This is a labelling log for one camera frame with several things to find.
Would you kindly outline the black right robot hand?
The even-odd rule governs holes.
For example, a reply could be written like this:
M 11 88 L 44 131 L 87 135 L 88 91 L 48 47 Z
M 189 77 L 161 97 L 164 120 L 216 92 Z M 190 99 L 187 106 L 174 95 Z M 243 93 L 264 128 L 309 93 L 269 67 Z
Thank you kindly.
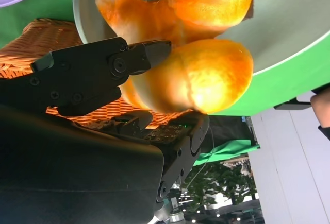
M 120 37 L 51 51 L 1 81 L 1 223 L 148 223 L 200 154 L 206 114 L 144 134 L 148 111 L 71 121 L 121 97 L 119 86 L 171 52 Z

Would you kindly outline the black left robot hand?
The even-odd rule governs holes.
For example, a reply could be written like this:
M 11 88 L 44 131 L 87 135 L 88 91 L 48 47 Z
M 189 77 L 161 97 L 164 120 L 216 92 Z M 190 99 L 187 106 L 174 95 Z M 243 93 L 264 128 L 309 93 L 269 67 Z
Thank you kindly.
M 295 97 L 273 108 L 275 110 L 304 110 L 312 107 L 319 122 L 318 129 L 329 140 L 329 83 L 311 91 L 314 95 L 310 101 L 298 101 Z

